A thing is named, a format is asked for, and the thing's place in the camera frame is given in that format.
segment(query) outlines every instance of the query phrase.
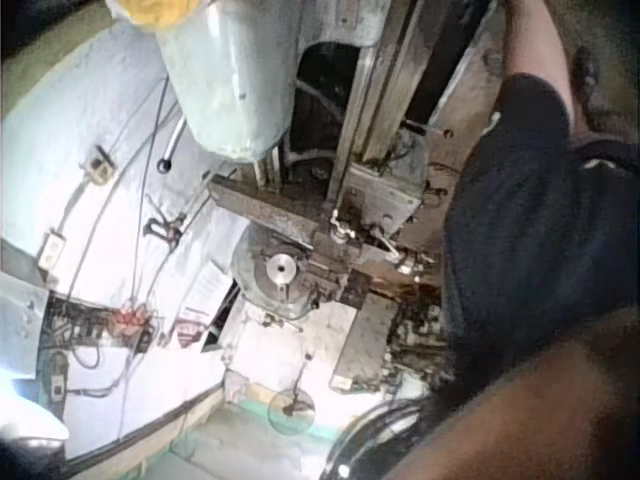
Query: fan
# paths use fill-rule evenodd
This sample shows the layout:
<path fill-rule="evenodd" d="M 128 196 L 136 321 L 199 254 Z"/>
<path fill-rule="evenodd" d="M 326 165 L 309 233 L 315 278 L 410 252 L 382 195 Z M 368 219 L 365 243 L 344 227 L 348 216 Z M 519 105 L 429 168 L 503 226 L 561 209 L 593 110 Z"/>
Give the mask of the fan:
<path fill-rule="evenodd" d="M 281 435 L 300 435 L 313 425 L 316 406 L 311 396 L 299 387 L 305 364 L 300 369 L 292 388 L 281 391 L 273 397 L 267 410 L 267 418 L 273 429 Z"/>

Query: person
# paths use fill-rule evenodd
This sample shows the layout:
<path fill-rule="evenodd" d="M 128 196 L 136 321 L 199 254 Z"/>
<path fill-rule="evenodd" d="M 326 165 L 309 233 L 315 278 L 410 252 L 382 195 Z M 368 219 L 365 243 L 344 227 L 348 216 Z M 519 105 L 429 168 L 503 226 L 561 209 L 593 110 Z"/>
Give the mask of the person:
<path fill-rule="evenodd" d="M 637 145 L 572 143 L 593 69 L 571 81 L 543 0 L 505 8 L 505 80 L 444 228 L 455 381 L 374 418 L 363 441 L 417 420 L 327 478 L 640 478 Z"/>

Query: concrete floor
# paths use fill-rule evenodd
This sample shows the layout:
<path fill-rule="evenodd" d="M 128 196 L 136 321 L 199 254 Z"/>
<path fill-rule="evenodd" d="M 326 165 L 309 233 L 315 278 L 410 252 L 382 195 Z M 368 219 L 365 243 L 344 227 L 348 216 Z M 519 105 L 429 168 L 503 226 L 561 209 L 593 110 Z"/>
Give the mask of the concrete floor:
<path fill-rule="evenodd" d="M 266 418 L 226 404 L 154 462 L 147 480 L 315 480 L 331 448 L 311 435 L 282 436 Z"/>

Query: floor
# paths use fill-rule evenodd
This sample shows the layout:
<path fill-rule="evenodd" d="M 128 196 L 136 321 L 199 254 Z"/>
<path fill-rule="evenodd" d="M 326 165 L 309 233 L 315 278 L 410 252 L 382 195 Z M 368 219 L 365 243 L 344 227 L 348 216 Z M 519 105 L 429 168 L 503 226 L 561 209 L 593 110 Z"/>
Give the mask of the floor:
<path fill-rule="evenodd" d="M 310 435 L 286 437 L 267 419 L 228 403 L 145 474 L 147 480 L 315 480 L 331 445 Z"/>

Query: yellow object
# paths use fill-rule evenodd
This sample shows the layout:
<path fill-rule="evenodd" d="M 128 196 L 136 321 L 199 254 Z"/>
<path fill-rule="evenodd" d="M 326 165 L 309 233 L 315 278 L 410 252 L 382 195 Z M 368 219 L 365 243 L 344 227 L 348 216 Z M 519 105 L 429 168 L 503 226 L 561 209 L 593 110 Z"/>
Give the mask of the yellow object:
<path fill-rule="evenodd" d="M 154 29 L 176 25 L 199 3 L 199 0 L 118 0 L 134 24 Z"/>

